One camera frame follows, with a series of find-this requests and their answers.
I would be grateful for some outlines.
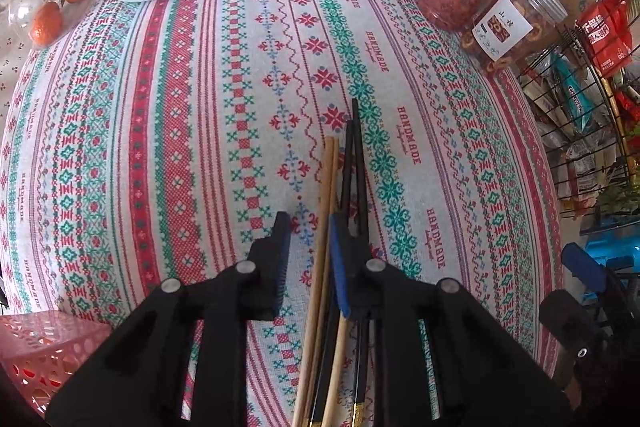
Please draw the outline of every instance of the metal bolt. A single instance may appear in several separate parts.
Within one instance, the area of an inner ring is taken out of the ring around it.
[[[255,263],[253,261],[240,261],[236,264],[236,270],[238,273],[251,273],[255,270]]]
[[[382,259],[369,259],[367,261],[367,270],[370,272],[382,272],[386,268],[386,263]]]
[[[177,279],[165,279],[160,287],[164,293],[175,293],[180,289],[182,283]]]
[[[460,290],[460,283],[455,279],[443,279],[440,281],[440,288],[444,293],[458,293]]]

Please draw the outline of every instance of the table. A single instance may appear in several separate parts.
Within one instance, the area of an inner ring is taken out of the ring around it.
[[[459,279],[551,372],[538,305],[562,285],[561,244],[532,115],[512,76],[482,77],[415,1],[102,0],[31,54],[0,158],[12,311],[117,325],[161,280],[242,259],[286,210],[286,295],[248,328],[248,388],[252,425],[288,425],[322,141],[344,141],[355,96],[373,254]],[[336,425],[353,349],[352,331]]]

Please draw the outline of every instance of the wire rack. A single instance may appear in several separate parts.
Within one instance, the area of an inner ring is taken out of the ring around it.
[[[622,18],[626,27],[612,27],[620,21],[621,12],[626,15],[626,20]],[[556,44],[529,57],[520,70],[520,85],[545,145],[561,216],[585,216],[582,235],[640,223],[640,176],[636,175],[640,42],[634,40],[636,47],[624,46],[622,53],[616,39],[609,38],[602,49],[593,46],[594,35],[597,39],[610,37],[613,31],[631,32],[636,23],[640,35],[639,19],[640,0],[622,0],[585,28],[576,25],[558,31]],[[612,74],[604,77],[596,64],[603,63],[612,46],[619,64],[626,68],[610,68]]]

